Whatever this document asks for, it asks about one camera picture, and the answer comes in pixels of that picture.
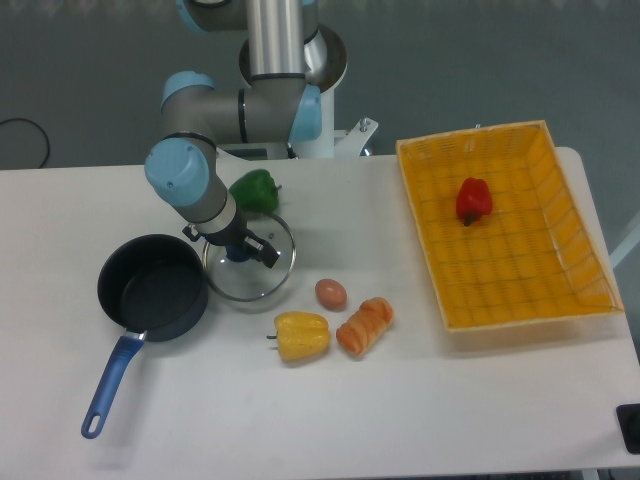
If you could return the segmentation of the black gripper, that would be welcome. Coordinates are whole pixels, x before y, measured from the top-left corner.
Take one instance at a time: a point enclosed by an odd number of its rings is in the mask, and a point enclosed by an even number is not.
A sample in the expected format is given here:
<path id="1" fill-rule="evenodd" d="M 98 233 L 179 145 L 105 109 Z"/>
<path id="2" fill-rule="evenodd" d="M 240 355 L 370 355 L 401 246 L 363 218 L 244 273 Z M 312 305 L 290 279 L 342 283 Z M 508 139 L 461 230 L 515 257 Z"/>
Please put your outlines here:
<path id="1" fill-rule="evenodd" d="M 199 234 L 209 244 L 224 247 L 228 252 L 246 253 L 267 268 L 273 268 L 279 260 L 279 252 L 268 241 L 248 236 L 247 220 L 243 214 L 235 214 L 224 227 L 215 226 L 213 222 L 188 224 L 182 233 L 190 241 L 197 241 Z"/>

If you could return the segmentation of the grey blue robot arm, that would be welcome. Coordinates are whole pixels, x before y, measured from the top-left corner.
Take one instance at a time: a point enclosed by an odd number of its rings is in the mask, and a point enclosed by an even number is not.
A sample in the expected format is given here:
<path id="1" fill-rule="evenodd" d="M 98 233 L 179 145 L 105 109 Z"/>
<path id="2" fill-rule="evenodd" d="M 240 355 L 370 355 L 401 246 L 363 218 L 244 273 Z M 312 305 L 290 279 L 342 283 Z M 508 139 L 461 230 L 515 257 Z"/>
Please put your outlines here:
<path id="1" fill-rule="evenodd" d="M 165 83 L 163 138 L 145 160 L 147 181 L 197 236 L 253 258 L 268 268 L 280 255 L 253 233 L 216 171 L 221 144 L 299 143 L 323 130 L 321 90 L 308 81 L 304 47 L 318 30 L 314 1 L 182 1 L 180 13 L 201 31 L 246 17 L 249 84 L 238 92 L 216 89 L 193 71 Z"/>

